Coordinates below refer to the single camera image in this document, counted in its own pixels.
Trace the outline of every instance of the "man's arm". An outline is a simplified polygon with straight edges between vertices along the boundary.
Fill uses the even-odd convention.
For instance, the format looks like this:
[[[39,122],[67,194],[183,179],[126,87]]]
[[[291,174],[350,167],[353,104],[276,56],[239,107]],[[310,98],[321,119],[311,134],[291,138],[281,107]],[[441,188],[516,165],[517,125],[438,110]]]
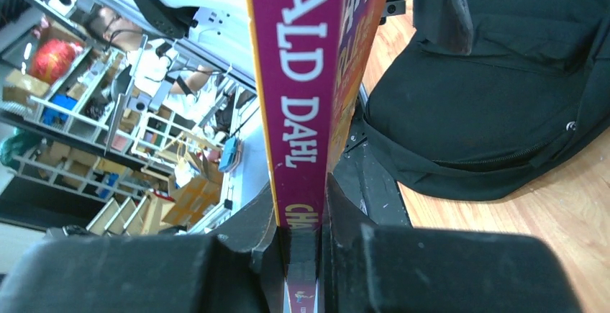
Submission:
[[[193,72],[187,79],[185,79],[186,86],[188,86],[193,93],[201,90],[201,88],[203,88],[209,80],[210,74],[205,72],[212,72],[211,68],[203,67],[201,65],[197,69],[197,72]],[[178,85],[178,83],[174,83],[170,89],[170,94],[184,94],[184,91]]]

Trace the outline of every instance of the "book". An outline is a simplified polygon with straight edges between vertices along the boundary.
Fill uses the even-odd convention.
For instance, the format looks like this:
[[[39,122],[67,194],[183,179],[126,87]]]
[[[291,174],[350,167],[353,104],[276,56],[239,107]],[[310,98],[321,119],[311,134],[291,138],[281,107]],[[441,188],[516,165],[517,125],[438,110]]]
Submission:
[[[291,311],[314,312],[327,173],[386,0],[247,0]]]

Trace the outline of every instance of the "white wall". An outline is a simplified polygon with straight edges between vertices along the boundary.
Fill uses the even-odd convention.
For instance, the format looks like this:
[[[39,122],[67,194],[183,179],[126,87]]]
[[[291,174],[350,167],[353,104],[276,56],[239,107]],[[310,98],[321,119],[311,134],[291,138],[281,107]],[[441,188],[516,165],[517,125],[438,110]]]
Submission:
[[[44,232],[0,223],[0,273],[8,273],[25,251],[44,236]]]

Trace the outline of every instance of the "wooden table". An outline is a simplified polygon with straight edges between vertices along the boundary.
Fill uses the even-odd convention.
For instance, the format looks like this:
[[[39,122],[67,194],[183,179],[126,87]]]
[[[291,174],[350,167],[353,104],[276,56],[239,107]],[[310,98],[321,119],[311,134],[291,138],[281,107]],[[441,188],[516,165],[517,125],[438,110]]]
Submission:
[[[379,27],[364,76],[369,92],[415,32],[412,0],[406,1],[406,15],[390,17]],[[403,186],[401,191],[414,227],[510,232],[544,240],[561,260],[585,311],[610,312],[610,130],[500,201],[447,201]]]

